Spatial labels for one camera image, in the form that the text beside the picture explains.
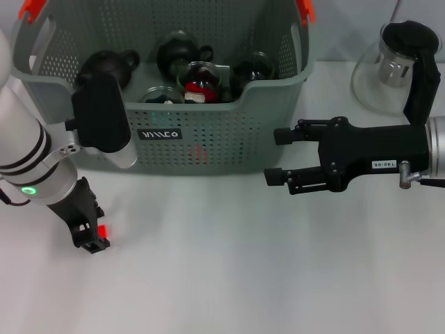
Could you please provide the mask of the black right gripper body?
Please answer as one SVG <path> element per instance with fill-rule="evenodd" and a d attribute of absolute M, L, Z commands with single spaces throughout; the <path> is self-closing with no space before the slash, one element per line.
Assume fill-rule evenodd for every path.
<path fill-rule="evenodd" d="M 332 119 L 323 131 L 318 155 L 327 190 L 342 192 L 362 175 L 398 174 L 402 161 L 414 172 L 429 167 L 426 128 L 414 125 L 355 127 Z"/>

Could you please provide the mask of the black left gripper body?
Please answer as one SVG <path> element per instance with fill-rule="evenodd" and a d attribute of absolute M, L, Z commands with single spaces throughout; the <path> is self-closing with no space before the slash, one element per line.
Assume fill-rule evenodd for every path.
<path fill-rule="evenodd" d="M 48 205 L 48 208 L 66 223 L 73 244 L 80 248 L 83 241 L 100 237 L 96 206 L 99 206 L 97 197 L 91 191 L 87 179 L 82 177 L 68 196 L 58 203 Z"/>

